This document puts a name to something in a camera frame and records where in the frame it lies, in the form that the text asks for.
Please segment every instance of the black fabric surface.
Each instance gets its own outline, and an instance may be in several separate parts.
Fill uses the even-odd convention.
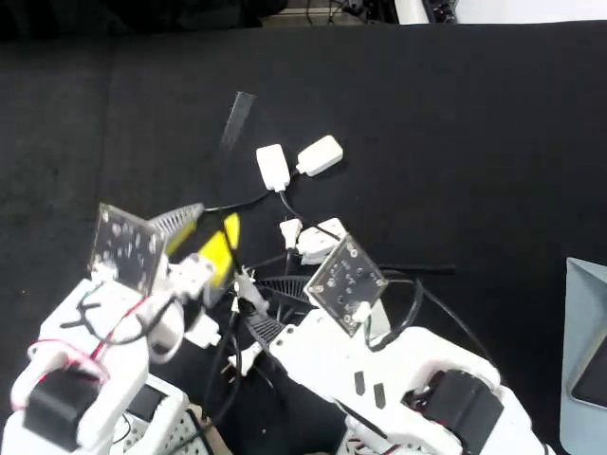
[[[297,181],[293,205],[338,215],[378,262],[456,263],[427,285],[560,448],[564,260],[607,263],[606,36],[603,23],[352,27],[0,47],[2,418],[28,343],[84,273],[100,201],[144,217],[231,203],[262,189],[256,147],[280,142],[293,161],[332,134],[344,162]],[[213,156],[237,90],[259,97],[256,114]],[[277,198],[243,213],[245,262],[281,251],[284,216]],[[420,323],[470,347],[429,305]],[[196,401],[208,353],[191,348],[173,372]],[[320,399],[277,375],[281,410],[251,381],[221,427],[236,453],[339,438]]]

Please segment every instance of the wire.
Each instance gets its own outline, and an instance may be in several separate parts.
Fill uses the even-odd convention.
[[[272,390],[272,392],[274,392],[276,395],[278,395],[278,391],[276,391],[276,387],[274,387],[274,384],[272,383],[270,378],[267,377],[267,375],[262,371],[262,369],[259,368],[257,365],[253,365],[251,368],[253,370],[255,370],[255,372],[257,372],[257,374],[259,374],[259,376],[264,380],[264,382]]]
[[[468,327],[468,325],[466,325],[466,323],[461,320],[450,308],[449,306],[447,306],[447,304],[445,302],[443,302],[442,300],[440,300],[438,297],[436,297],[432,292],[430,292],[428,289],[424,289],[424,294],[425,296],[430,299],[433,303],[435,303],[436,305],[438,305],[445,313],[447,313],[449,315],[449,317],[451,319],[453,319],[457,325],[459,325],[459,327],[466,333],[467,337],[476,345],[476,347],[479,349],[479,351],[485,356],[485,358],[489,361],[489,363],[493,366],[497,365],[495,363],[495,361],[493,361],[493,358],[491,357],[491,355],[489,354],[487,348],[485,347],[485,345],[481,342],[481,340],[476,337],[476,335],[470,330],[470,328]]]
[[[130,315],[130,313],[132,313],[132,311],[135,309],[135,307],[131,308],[131,310],[129,310],[129,312],[127,312],[127,314],[123,317],[123,319],[121,319],[119,321],[119,323],[116,325],[116,327],[106,337],[102,337],[101,335],[99,335],[99,333],[95,330],[95,327],[93,327],[93,325],[91,324],[91,322],[88,319],[84,318],[83,325],[91,336],[95,337],[98,341],[101,342],[100,344],[107,345],[107,346],[124,346],[126,344],[135,343],[136,341],[139,341],[140,339],[150,335],[150,333],[152,333],[152,331],[154,331],[154,329],[156,329],[156,327],[159,325],[160,321],[162,320],[162,317],[164,316],[164,314],[167,312],[167,310],[173,303],[174,303],[174,300],[171,299],[171,300],[167,301],[164,305],[162,305],[160,310],[154,315],[154,317],[150,321],[150,324],[147,326],[144,325],[144,323],[141,319],[138,319],[139,323],[142,325],[141,331],[137,335],[134,335],[132,337],[127,337],[127,338],[124,338],[124,339],[121,339],[118,341],[115,341],[112,339],[112,336],[114,335],[114,330],[116,330],[116,328],[120,325],[120,323],[123,321],[124,318],[126,318],[127,316]]]
[[[312,3],[312,0],[307,0],[307,3],[305,4],[305,19],[307,19],[307,23],[310,26],[314,26],[314,23],[312,22],[312,18],[310,17],[310,5]]]
[[[341,12],[343,10],[343,7],[345,6],[345,4],[346,4],[346,0],[343,0],[337,9],[335,9],[332,13],[329,12],[329,18],[327,19],[327,24],[335,24],[335,22],[333,22],[333,18],[335,17],[335,15],[338,12]]]
[[[38,350],[38,347],[41,344],[59,344],[64,348],[65,353],[68,355],[68,359],[66,362],[66,366],[78,363],[82,367],[88,366],[90,368],[90,373],[96,375],[101,382],[106,382],[110,378],[109,372],[103,367],[101,363],[99,363],[96,359],[91,358],[91,356],[78,348],[75,348],[68,342],[58,339],[58,338],[43,338],[39,339],[28,347],[28,357],[33,358]]]
[[[224,339],[225,340],[229,339],[231,341],[232,347],[234,348],[234,351],[236,352],[236,376],[234,377],[234,382],[232,384],[232,388],[231,388],[231,391],[230,391],[230,396],[224,402],[223,407],[211,419],[212,424],[215,427],[217,427],[219,425],[219,423],[224,419],[224,417],[226,416],[226,414],[228,413],[228,411],[230,410],[230,408],[234,404],[234,401],[236,400],[236,395],[238,394],[238,391],[240,390],[240,383],[241,383],[241,380],[242,380],[242,373],[241,373],[241,371],[242,371],[242,365],[243,365],[243,357],[242,357],[242,354],[241,354],[241,351],[240,351],[240,344],[238,343],[238,338],[237,338],[237,336],[235,334],[228,334],[228,332],[226,332],[224,334],[224,336],[222,337],[222,341]],[[215,358],[218,358],[218,357],[221,358],[221,355],[215,355]],[[207,404],[208,404],[208,399],[207,399],[207,397],[205,397],[205,406],[207,406]],[[206,412],[203,409],[203,419],[206,419],[207,417],[208,416],[206,415]],[[177,445],[173,449],[171,449],[171,451],[168,452],[167,455],[174,455],[174,454],[176,454],[177,452],[179,452],[180,450],[182,450],[186,446],[189,446],[191,443],[193,443],[197,438],[202,438],[204,436],[204,433],[205,433],[205,429],[204,428],[199,429],[192,436],[190,436],[188,439],[186,439],[185,441],[183,441],[182,443],[180,443],[179,445]]]
[[[240,313],[232,312],[230,316],[230,321],[228,322],[228,328],[226,329],[226,333],[219,340],[219,344],[217,344],[217,350],[215,352],[215,357],[212,360],[211,368],[209,369],[209,381],[207,382],[207,388],[205,389],[205,393],[203,395],[203,417],[207,418],[209,415],[207,414],[207,408],[209,407],[209,403],[211,401],[211,390],[214,383],[215,376],[219,371],[219,363],[222,359],[222,354],[226,350],[226,345],[230,340],[230,336],[232,332],[235,330],[238,322],[240,320]],[[238,362],[239,352],[236,352],[236,362]],[[242,371],[240,368],[236,369],[236,376],[238,376]]]
[[[287,277],[291,273],[291,264],[293,261],[293,254],[295,250],[293,248],[289,248],[286,251],[286,262],[285,262],[285,276]],[[281,315],[283,314],[283,301],[285,298],[283,296],[279,297],[278,300],[278,311],[276,312],[276,320],[281,321]]]
[[[323,234],[328,235],[329,237],[337,240],[338,242],[341,241],[341,238],[337,235],[335,235],[333,232],[330,232],[326,229],[324,229],[323,227],[320,227],[319,225],[317,225],[316,223],[310,223],[309,221],[307,221],[305,218],[303,218],[295,209],[293,209],[291,207],[291,205],[288,203],[288,201],[286,200],[286,195],[284,191],[279,191],[278,194],[281,196],[281,201],[283,201],[283,205],[285,206],[285,208],[291,212],[291,214],[295,217],[295,218],[299,218],[302,223],[306,224],[306,225],[310,225],[313,226],[314,228],[316,228],[317,230],[319,230],[320,232],[322,232]]]
[[[117,444],[117,443],[121,443],[122,441],[124,441],[126,439],[126,437],[129,434],[131,434],[131,429],[133,429],[133,427],[131,427],[131,422],[129,422],[129,419],[127,419],[124,414],[122,415],[122,418],[124,419],[124,422],[128,426],[128,429],[126,430],[126,433],[124,433],[117,441],[114,441],[112,443],[112,446],[115,445],[115,444]]]
[[[247,265],[245,267],[246,270],[257,270],[258,268],[262,268],[262,267],[266,267],[268,265],[272,265],[272,264],[276,264],[279,261],[282,261],[283,259],[286,258],[286,253],[281,253],[278,256],[273,256],[269,259],[265,259],[259,263],[255,263],[255,264],[251,264],[251,265]]]
[[[382,452],[380,455],[391,455],[392,453],[395,453],[399,449],[400,449],[400,446],[395,444],[392,447],[390,447],[388,450],[386,450],[385,452]]]
[[[424,302],[424,286],[422,286],[420,280],[416,280],[415,282],[413,282],[411,280],[407,280],[407,279],[396,279],[396,280],[390,281],[390,283],[397,283],[397,282],[405,283],[405,284],[414,284],[414,286],[415,286],[414,301],[411,305],[411,308],[409,309],[409,313],[407,314],[407,317],[405,318],[405,320],[403,320],[402,323],[398,327],[396,327],[395,329],[388,332],[388,334],[386,336],[384,336],[377,344],[371,344],[371,342],[373,341],[370,338],[371,317],[367,318],[367,320],[365,321],[365,325],[364,325],[364,339],[365,339],[367,348],[369,348],[369,350],[372,353],[381,351],[386,346],[388,346],[390,343],[392,343],[395,339],[397,339],[398,336],[400,334],[402,334],[405,329],[411,327],[413,325],[413,323],[415,322],[417,315],[419,314],[419,310],[421,309],[422,303]]]
[[[218,206],[218,207],[209,207],[208,209],[204,209],[203,213],[216,213],[220,210],[234,210],[234,209],[244,209],[249,206],[254,206],[258,202],[263,201],[268,196],[270,196],[274,191],[264,191],[258,196],[253,197],[252,199],[244,202],[237,202],[235,204],[228,204],[226,206]]]
[[[378,264],[381,271],[424,275],[454,275],[457,272],[455,264]]]

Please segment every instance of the perforated white plate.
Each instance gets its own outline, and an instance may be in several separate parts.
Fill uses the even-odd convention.
[[[137,442],[145,437],[145,431],[147,430],[148,424],[141,419],[129,413],[125,414],[131,424],[131,431],[128,436],[121,442],[115,444],[112,447],[111,455],[122,455],[124,453],[138,455]],[[124,419],[120,418],[116,425],[115,439],[118,440],[126,430],[128,426],[124,422]],[[169,440],[164,446],[164,451],[161,454],[145,454],[145,455],[165,455],[171,452],[171,450],[181,444],[183,441],[191,437],[197,431],[197,426],[193,420],[193,417],[189,412],[183,413],[183,418],[175,427],[173,434],[169,437]],[[210,455],[209,451],[205,447],[204,442],[200,438],[196,438],[188,446],[183,447],[181,450],[175,453],[175,455]]]

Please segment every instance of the white connector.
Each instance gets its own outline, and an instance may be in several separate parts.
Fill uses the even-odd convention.
[[[268,190],[276,192],[284,191],[291,182],[285,153],[280,144],[257,149],[257,164]]]
[[[302,231],[302,220],[293,218],[292,220],[283,221],[280,225],[283,237],[285,237],[285,249],[293,249],[297,244],[297,238]]]
[[[246,348],[246,350],[240,353],[243,359],[243,363],[240,367],[240,373],[242,376],[247,375],[248,371],[252,368],[253,363],[255,363],[257,355],[259,355],[262,351],[262,345],[255,341],[248,348]],[[232,367],[236,368],[236,355],[229,356],[228,362]]]
[[[332,136],[325,136],[297,155],[297,170],[310,177],[321,173],[343,158],[343,149]]]
[[[205,313],[198,317],[184,337],[202,349],[207,349],[209,345],[217,346],[221,339],[219,325]]]
[[[346,230],[339,218],[331,218],[323,221],[319,226],[337,235],[340,239],[345,237]],[[302,255],[303,265],[322,264],[338,241],[333,237],[310,227],[300,234],[297,242],[297,250]]]

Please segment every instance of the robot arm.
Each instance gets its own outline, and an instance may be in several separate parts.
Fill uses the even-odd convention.
[[[270,351],[293,380],[344,410],[349,436],[377,454],[553,453],[494,367],[424,328],[373,353],[318,309]]]
[[[418,311],[430,294],[419,282],[405,282],[415,287],[412,311]],[[345,236],[305,287],[318,309],[299,326],[286,326],[270,341],[270,353],[294,381],[340,407],[350,430],[377,454],[551,453],[482,357],[412,327],[409,317],[399,332],[369,344],[367,328],[383,309],[387,284]]]

